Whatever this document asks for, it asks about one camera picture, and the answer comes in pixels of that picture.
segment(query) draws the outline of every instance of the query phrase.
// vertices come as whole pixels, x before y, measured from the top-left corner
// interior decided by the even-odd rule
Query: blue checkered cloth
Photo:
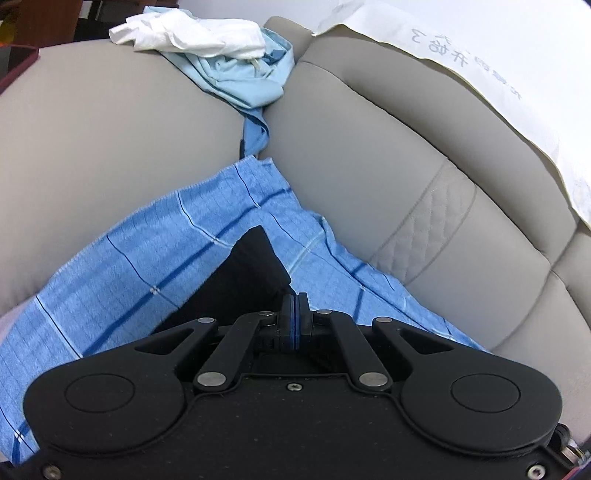
[[[340,246],[323,217],[301,208],[272,160],[247,157],[132,214],[61,267],[20,315],[0,345],[0,450],[7,458],[17,465],[38,449],[22,412],[35,378],[149,335],[257,225],[312,309],[340,310],[362,325],[391,316],[481,349],[394,277]]]

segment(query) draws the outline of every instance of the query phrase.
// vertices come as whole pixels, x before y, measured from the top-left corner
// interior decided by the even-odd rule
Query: seat cushion
[[[340,242],[547,374],[575,437],[591,432],[589,231],[539,151],[448,71],[345,27],[314,39],[266,116],[264,154]]]
[[[242,117],[158,53],[41,50],[0,95],[0,316],[124,217],[238,159]]]

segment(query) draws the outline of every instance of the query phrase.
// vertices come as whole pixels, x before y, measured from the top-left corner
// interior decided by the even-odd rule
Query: quilted stitching panel
[[[408,284],[457,231],[475,194],[476,185],[451,162],[447,163],[396,232],[372,256],[370,264]]]

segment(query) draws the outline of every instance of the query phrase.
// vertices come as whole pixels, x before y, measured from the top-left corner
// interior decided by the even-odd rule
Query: light blue cloth
[[[145,7],[144,13],[167,10]],[[195,18],[188,10],[183,12]],[[291,43],[267,28],[261,28],[261,32],[265,55],[253,61],[223,55],[206,59],[192,53],[160,52],[201,90],[224,99],[244,116],[244,155],[256,155],[267,146],[269,126],[262,116],[262,107],[282,97],[283,86],[295,65]]]
[[[37,376],[149,335],[257,225],[313,310],[340,310],[363,325],[391,316],[481,348],[419,305],[394,277],[340,246],[323,217],[301,208],[270,159],[248,157],[138,210],[36,295],[0,345],[0,450],[15,464],[37,450],[22,413]]]

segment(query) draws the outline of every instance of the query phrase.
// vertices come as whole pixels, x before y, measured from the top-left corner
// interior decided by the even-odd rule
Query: metal pin
[[[534,465],[527,470],[527,478],[530,480],[542,480],[546,476],[546,468],[543,465]]]
[[[383,387],[388,383],[388,377],[379,372],[367,372],[359,376],[359,381],[366,387]]]
[[[47,480],[61,480],[61,470],[55,465],[46,465],[43,467],[43,476]]]
[[[226,383],[226,376],[220,372],[205,372],[197,377],[197,383],[204,387],[219,387]]]

